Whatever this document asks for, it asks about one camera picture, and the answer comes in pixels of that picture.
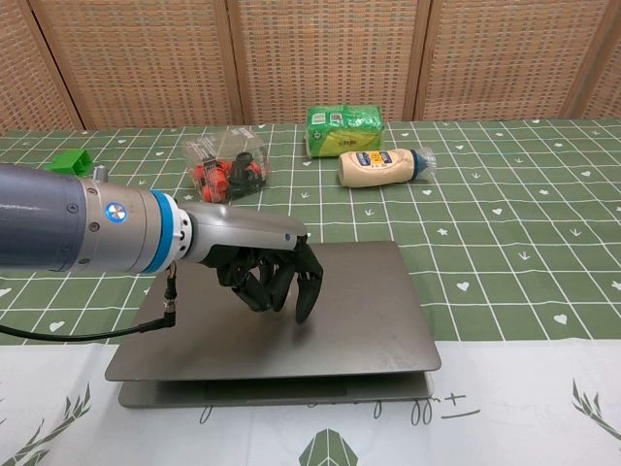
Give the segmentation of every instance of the mayonnaise bottle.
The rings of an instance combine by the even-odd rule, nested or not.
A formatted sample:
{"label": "mayonnaise bottle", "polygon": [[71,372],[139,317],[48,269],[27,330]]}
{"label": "mayonnaise bottle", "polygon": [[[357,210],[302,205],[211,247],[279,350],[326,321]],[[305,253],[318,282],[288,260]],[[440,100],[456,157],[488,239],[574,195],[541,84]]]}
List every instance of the mayonnaise bottle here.
{"label": "mayonnaise bottle", "polygon": [[346,187],[430,181],[435,174],[436,156],[429,148],[352,151],[339,157],[339,179]]}

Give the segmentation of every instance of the plastic packaging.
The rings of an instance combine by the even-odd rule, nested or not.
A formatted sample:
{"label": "plastic packaging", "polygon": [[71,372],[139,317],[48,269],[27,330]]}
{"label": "plastic packaging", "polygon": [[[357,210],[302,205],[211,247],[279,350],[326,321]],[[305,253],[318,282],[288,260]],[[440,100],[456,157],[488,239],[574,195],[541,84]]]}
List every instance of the plastic packaging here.
{"label": "plastic packaging", "polygon": [[307,155],[337,157],[347,150],[378,150],[384,129],[374,105],[311,107],[307,111]]}
{"label": "plastic packaging", "polygon": [[339,157],[339,179],[347,187],[431,181],[436,168],[436,156],[429,148],[350,151]]}
{"label": "plastic packaging", "polygon": [[267,146],[243,127],[189,141],[183,153],[205,202],[226,202],[259,191],[270,177]]}

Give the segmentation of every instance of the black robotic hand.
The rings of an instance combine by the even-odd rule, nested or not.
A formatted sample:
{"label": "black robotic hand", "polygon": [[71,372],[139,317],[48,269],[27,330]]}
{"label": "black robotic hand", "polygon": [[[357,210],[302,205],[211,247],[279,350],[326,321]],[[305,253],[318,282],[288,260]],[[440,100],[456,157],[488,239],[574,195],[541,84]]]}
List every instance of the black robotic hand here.
{"label": "black robotic hand", "polygon": [[[215,245],[201,263],[216,269],[219,283],[230,286],[255,312],[280,311],[297,273],[295,318],[302,323],[319,296],[323,278],[323,269],[307,239],[298,237],[294,250]],[[258,280],[252,273],[254,269],[258,269]]]}

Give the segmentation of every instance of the blue logo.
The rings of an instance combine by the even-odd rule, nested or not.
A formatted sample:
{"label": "blue logo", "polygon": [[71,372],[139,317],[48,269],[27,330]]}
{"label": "blue logo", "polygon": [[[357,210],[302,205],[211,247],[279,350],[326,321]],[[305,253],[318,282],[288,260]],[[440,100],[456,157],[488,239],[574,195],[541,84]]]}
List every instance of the blue logo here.
{"label": "blue logo", "polygon": [[111,202],[106,206],[106,217],[113,223],[122,223],[127,219],[127,209],[117,202]]}

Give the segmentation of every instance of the green logo on cloth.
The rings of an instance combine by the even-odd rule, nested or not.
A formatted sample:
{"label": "green logo on cloth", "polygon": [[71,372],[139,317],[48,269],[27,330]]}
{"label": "green logo on cloth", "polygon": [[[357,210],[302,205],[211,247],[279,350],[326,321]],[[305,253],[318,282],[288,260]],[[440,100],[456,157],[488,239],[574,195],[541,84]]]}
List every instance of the green logo on cloth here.
{"label": "green logo on cloth", "polygon": [[318,432],[300,455],[300,466],[356,466],[358,457],[339,432]]}

